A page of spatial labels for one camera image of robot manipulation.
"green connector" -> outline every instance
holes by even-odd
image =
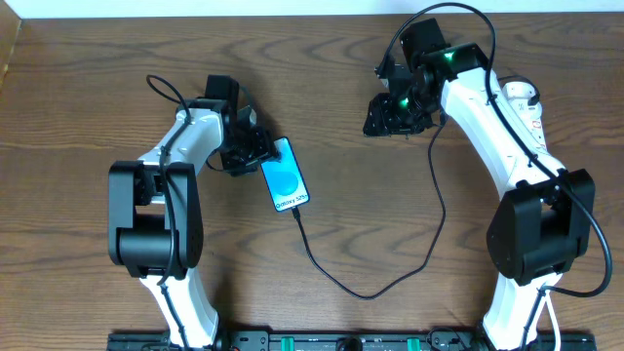
[[[420,339],[419,338],[408,339],[408,351],[420,351]]]
[[[282,351],[294,351],[294,338],[290,336],[282,337]]]

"wood grain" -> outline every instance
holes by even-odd
[[[441,210],[426,161],[432,131],[364,138],[372,68],[405,16],[29,20],[0,96],[0,340],[18,349],[102,349],[115,330],[162,330],[153,297],[106,252],[107,171],[152,147],[175,107],[144,83],[164,76],[201,94],[207,74],[247,85],[291,138],[312,201],[312,249],[332,274],[374,293],[420,264]],[[475,17],[437,16],[452,43],[488,46]],[[499,74],[540,88],[550,151],[586,168],[615,270],[603,295],[558,296],[565,330],[621,347],[624,325],[624,15],[495,15]],[[496,279],[485,232],[497,206],[486,168],[454,123],[434,148],[448,219],[429,267],[376,301],[336,288],[276,214],[261,175],[199,177],[200,269],[230,321],[274,330],[413,331],[471,327]],[[603,257],[592,237],[562,286],[589,290]],[[549,329],[545,317],[542,328]]]
[[[9,70],[9,59],[20,31],[21,19],[13,10],[0,0],[0,89],[4,76]]]

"phone screen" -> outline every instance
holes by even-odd
[[[307,203],[310,196],[289,139],[282,137],[275,140],[275,147],[280,155],[278,160],[265,162],[261,167],[273,206],[281,212]]]

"black cable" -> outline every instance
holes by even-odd
[[[213,165],[211,165],[211,162],[208,161],[208,159],[206,159],[206,166],[213,171],[223,172],[223,169],[220,170],[220,169],[213,167]]]
[[[166,81],[166,80],[164,80],[163,78],[158,77],[158,76],[155,76],[155,75],[152,75],[152,74],[148,74],[146,78],[147,78],[147,85],[149,86],[149,88],[151,88],[151,89],[152,89],[154,92],[156,92],[156,94],[158,94],[159,96],[161,96],[161,97],[163,97],[163,98],[166,98],[167,100],[172,101],[172,102],[175,102],[175,103],[177,103],[177,104],[181,104],[181,102],[182,102],[182,101],[184,101],[184,98],[182,97],[182,95],[180,95],[180,94],[177,92],[176,88],[174,88],[171,84],[169,84],[169,82],[167,82],[167,81]],[[174,94],[175,94],[175,95],[177,96],[177,98],[179,98],[179,99],[175,99],[175,98],[170,97],[170,96],[168,96],[167,94],[165,94],[165,93],[161,92],[161,91],[160,91],[160,89],[156,88],[156,87],[152,84],[152,82],[151,82],[151,79],[152,79],[152,78],[154,78],[154,79],[156,79],[156,80],[160,81],[161,83],[165,84],[165,85],[166,85],[169,89],[171,89],[172,91],[174,91]]]
[[[312,264],[316,267],[316,269],[318,269],[321,273],[323,273],[326,277],[328,277],[328,279],[330,279],[334,284],[336,284],[339,288],[343,289],[346,293],[350,294],[351,296],[356,297],[356,298],[360,298],[362,300],[373,300],[373,299],[376,299],[376,298],[382,296],[383,294],[385,294],[387,291],[392,289],[397,284],[403,282],[405,279],[413,276],[414,274],[419,273],[420,271],[425,269],[425,267],[427,266],[427,263],[429,262],[429,258],[431,258],[431,254],[433,253],[433,249],[435,248],[436,243],[438,242],[438,238],[440,237],[440,233],[442,232],[442,227],[445,224],[445,219],[447,218],[447,208],[445,207],[445,201],[442,198],[442,193],[440,192],[440,188],[438,187],[438,181],[436,180],[436,174],[434,173],[434,170],[433,170],[433,162],[431,161],[431,148],[433,147],[434,141],[436,141],[436,137],[438,137],[438,135],[442,131],[442,128],[445,126],[445,122],[446,122],[446,116],[443,113],[440,116],[440,127],[438,128],[436,133],[431,138],[431,142],[429,143],[429,149],[427,151],[427,156],[429,158],[429,168],[431,169],[431,177],[433,179],[433,184],[436,187],[436,191],[438,192],[438,198],[440,199],[440,205],[442,207],[442,218],[440,219],[440,225],[438,226],[438,231],[436,232],[436,235],[434,236],[433,241],[431,242],[431,247],[429,247],[429,252],[427,253],[427,256],[425,257],[425,260],[422,262],[420,267],[418,267],[418,268],[412,270],[411,272],[409,272],[409,273],[399,277],[397,280],[395,280],[394,282],[388,284],[385,288],[383,288],[379,292],[374,293],[372,295],[362,295],[362,294],[353,292],[349,288],[345,287],[342,283],[340,283],[337,279],[335,279],[325,269],[323,269],[323,267],[321,267],[321,265],[319,265],[319,263],[314,258],[314,255],[310,251],[310,245],[308,244],[308,239],[305,236],[305,230],[303,230],[303,224],[301,223],[301,213],[299,212],[299,209],[298,208],[293,208],[292,209],[292,216],[294,216],[294,219],[296,220],[296,223],[299,225],[299,230],[301,231],[301,238],[303,239],[303,245],[305,246],[305,251],[308,254],[308,258],[310,258],[310,261],[312,261]]]
[[[463,351],[470,350],[468,348],[468,346],[466,346],[466,344],[464,343],[464,340],[461,339],[461,336],[459,336],[459,333],[457,331],[455,331],[455,330],[453,330],[451,328],[447,328],[447,327],[437,327],[437,328],[434,328],[434,329],[430,330],[427,333],[427,336],[425,337],[425,341],[429,344],[429,346],[431,346],[432,350],[440,351],[440,349],[437,348],[436,346],[434,346],[433,342],[432,342],[433,341],[432,338],[433,338],[433,333],[434,332],[454,332],[455,335],[457,335],[457,338],[459,339],[459,342],[461,343],[461,346],[464,348]]]
[[[177,98],[179,98],[179,100],[175,100],[172,97],[167,96],[166,94],[164,94],[163,92],[161,92],[160,90],[158,90],[158,88],[156,88],[151,80],[152,79],[156,79],[157,81],[163,83],[164,85],[166,85],[169,89],[172,90],[172,92],[174,92],[174,94],[177,96]],[[174,145],[174,142],[176,142],[176,139],[179,137],[179,135],[182,134],[182,132],[184,132],[184,129],[186,129],[186,127],[188,125],[191,124],[191,112],[188,109],[188,105],[186,104],[186,101],[184,100],[184,98],[182,97],[182,95],[179,93],[179,91],[176,89],[176,87],[174,87],[171,83],[169,83],[168,81],[166,81],[165,79],[156,76],[156,75],[152,75],[152,74],[148,74],[145,77],[145,80],[147,81],[147,85],[156,93],[158,93],[160,96],[165,97],[168,100],[171,101],[177,101],[177,102],[181,102],[182,107],[184,107],[184,112],[186,113],[186,116],[184,117],[184,123],[180,126],[180,128],[178,128],[175,133],[172,135],[172,137],[169,138],[169,140],[167,140],[167,142],[165,143],[165,145],[161,146],[160,148],[160,157],[158,160],[158,165],[159,165],[159,173],[160,173],[160,177],[163,180],[163,194],[165,196],[165,210],[167,211],[168,217],[169,217],[169,225],[171,228],[171,233],[172,233],[172,241],[171,241],[171,245],[170,245],[170,254],[169,254],[169,261],[167,263],[167,268],[165,269],[165,272],[163,274],[163,277],[160,279],[160,281],[158,282],[158,286],[161,286],[165,283],[165,281],[170,277],[171,275],[171,271],[172,271],[172,267],[174,265],[174,260],[176,258],[176,250],[177,250],[177,230],[176,230],[176,214],[174,213],[174,202],[172,200],[172,194],[170,192],[169,189],[169,174],[167,172],[167,168],[165,167],[165,159],[167,158],[167,156],[169,156],[171,150],[172,150],[172,146]]]
[[[169,180],[169,173],[167,172],[167,168],[165,167],[165,159],[167,158],[167,156],[169,156],[172,146],[174,145],[174,142],[176,141],[176,139],[179,137],[179,135],[182,132],[184,132],[184,129],[188,125],[191,124],[191,113],[190,113],[190,110],[188,109],[188,105],[186,104],[186,101],[184,100],[182,95],[179,93],[179,91],[171,83],[167,82],[165,79],[161,77],[151,75],[151,74],[148,74],[145,77],[145,80],[147,81],[147,85],[149,85],[150,88],[152,88],[160,96],[163,96],[169,100],[173,100],[173,99],[170,97],[167,97],[165,94],[159,91],[156,87],[154,87],[154,85],[151,83],[152,79],[156,79],[157,81],[160,81],[161,83],[165,84],[169,89],[171,89],[172,92],[174,92],[174,94],[177,96],[177,98],[179,98],[179,101],[181,101],[181,104],[184,107],[184,112],[186,113],[186,116],[184,117],[184,123],[175,131],[175,133],[165,143],[165,145],[161,146],[160,157],[158,160],[159,173],[160,173],[161,179],[163,180],[163,194],[165,196],[165,210],[169,217],[169,225],[171,228],[172,240],[171,240],[171,245],[170,245],[169,260],[167,262],[167,267],[165,268],[165,272],[163,273],[163,276],[161,277],[157,285],[161,287],[161,293],[165,297],[165,300],[167,301],[167,306],[169,307],[169,311],[174,317],[175,323],[177,324],[177,328],[180,333],[180,337],[182,338],[182,343],[184,345],[184,350],[187,350],[188,341],[186,340],[186,333],[184,331],[184,326],[182,325],[182,322],[179,319],[176,313],[176,310],[174,309],[171,298],[167,291],[167,286],[164,285],[164,283],[167,281],[167,279],[171,275],[172,267],[174,265],[174,260],[176,259],[176,252],[177,252],[176,214],[174,212],[172,194],[169,189],[170,180]]]
[[[492,106],[494,112],[496,113],[496,116],[498,117],[500,122],[503,124],[503,126],[505,127],[505,129],[507,130],[509,135],[512,137],[512,139],[523,150],[525,155],[528,157],[529,162],[534,164],[547,177],[551,178],[553,180],[553,182],[555,182],[555,184],[559,185],[560,189],[562,189],[563,192],[565,193],[565,195],[570,198],[572,203],[574,205],[576,205],[579,208],[579,210],[588,218],[588,220],[592,224],[592,227],[594,228],[594,231],[596,232],[596,236],[598,237],[598,240],[600,241],[601,247],[603,249],[603,254],[604,254],[604,276],[603,276],[603,281],[600,283],[600,285],[597,288],[595,288],[595,289],[593,289],[592,291],[589,291],[589,292],[575,292],[575,291],[571,291],[571,290],[563,289],[563,288],[544,286],[544,287],[539,289],[540,293],[538,294],[538,297],[537,297],[537,299],[535,301],[535,304],[539,305],[539,300],[541,299],[540,295],[544,291],[547,291],[547,290],[548,291],[552,291],[552,292],[556,292],[556,293],[566,294],[566,295],[569,295],[569,296],[574,296],[574,297],[593,297],[593,296],[596,296],[596,295],[602,293],[606,289],[606,287],[608,286],[608,284],[609,284],[609,282],[611,280],[611,274],[612,274],[612,270],[613,270],[613,260],[611,258],[611,252],[610,252],[610,248],[608,246],[608,242],[606,241],[605,234],[603,233],[602,229],[600,228],[600,226],[599,226],[598,222],[596,221],[596,219],[594,218],[594,216],[587,210],[585,205],[572,192],[572,190],[568,188],[567,184],[565,184],[562,181],[560,181],[557,178],[556,175],[554,175],[539,160],[537,160],[537,155],[533,154],[530,151],[530,149],[525,145],[525,143],[520,139],[518,134],[516,134],[516,132],[511,127],[509,122],[505,119],[505,116],[503,115],[502,111],[500,110],[500,107],[498,107],[498,104],[496,103],[496,96],[491,91],[491,80],[490,80],[491,72],[492,72],[492,66],[494,64],[494,54],[495,54],[495,51],[496,51],[496,30],[494,29],[493,24],[491,23],[491,21],[488,19],[488,17],[486,15],[484,15],[481,11],[479,11],[479,10],[477,10],[477,9],[471,7],[471,6],[464,5],[464,4],[459,4],[459,3],[450,3],[450,2],[449,3],[436,4],[436,5],[430,6],[430,7],[426,8],[426,9],[418,12],[417,14],[415,14],[411,18],[409,18],[401,26],[401,28],[396,32],[396,34],[392,38],[392,41],[390,42],[390,45],[386,49],[386,52],[385,52],[385,54],[383,56],[383,59],[381,61],[381,64],[379,65],[377,71],[381,72],[381,70],[383,70],[385,62],[386,62],[388,56],[390,55],[390,51],[392,50],[392,47],[393,47],[394,43],[397,41],[397,38],[399,37],[399,35],[401,35],[403,30],[412,21],[414,21],[416,18],[420,17],[421,15],[423,15],[423,14],[425,14],[425,13],[427,13],[427,12],[433,10],[433,9],[437,9],[437,8],[441,8],[441,7],[445,7],[445,6],[453,6],[453,7],[458,7],[458,8],[469,10],[469,11],[473,12],[475,15],[479,16],[487,24],[487,27],[489,28],[489,31],[491,33],[491,52],[489,54],[489,58],[487,60],[487,67],[486,67],[487,100],[489,102],[491,102],[491,106]],[[526,324],[528,327],[531,325],[532,319],[534,318],[534,316],[535,316],[535,313],[532,313],[531,316],[529,317],[529,320],[527,321],[527,324]],[[523,335],[523,341],[527,340],[527,333],[528,333],[528,328],[525,329],[525,334]],[[523,351],[526,349],[526,347],[527,346],[524,343],[521,345],[521,349]]]
[[[546,295],[546,291],[543,289],[537,290],[537,297],[535,298],[535,302],[533,302],[533,306],[530,309],[530,313],[528,314],[528,319],[526,320],[525,331],[523,331],[523,339],[521,341],[520,349],[525,351],[527,349],[527,337],[528,330],[530,329],[530,325],[533,324],[533,320],[535,319],[535,315],[537,314],[537,307],[539,307],[542,298]]]
[[[182,325],[182,321],[179,319],[179,316],[174,309],[174,303],[172,302],[172,298],[169,296],[169,291],[167,290],[167,285],[160,286],[160,293],[165,297],[165,301],[167,302],[167,307],[169,307],[169,312],[171,312],[172,317],[174,317],[175,324],[177,325],[177,332],[179,332],[180,337],[182,338],[182,345],[184,350],[188,350],[188,340],[186,339],[186,331],[184,330],[184,326]]]

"cable clip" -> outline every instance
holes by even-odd
[[[535,160],[537,160],[538,155],[537,154],[531,154],[530,156],[528,156],[528,167],[533,167],[531,165],[531,163],[535,163]]]
[[[166,145],[160,147],[160,152],[164,153],[166,156],[171,155],[171,149]]]
[[[497,95],[497,94],[492,94],[492,95],[491,95],[491,97],[488,97],[488,98],[487,98],[487,102],[486,102],[486,106],[489,106],[489,104],[490,104],[492,101],[496,100],[496,98],[498,98],[498,95]]]

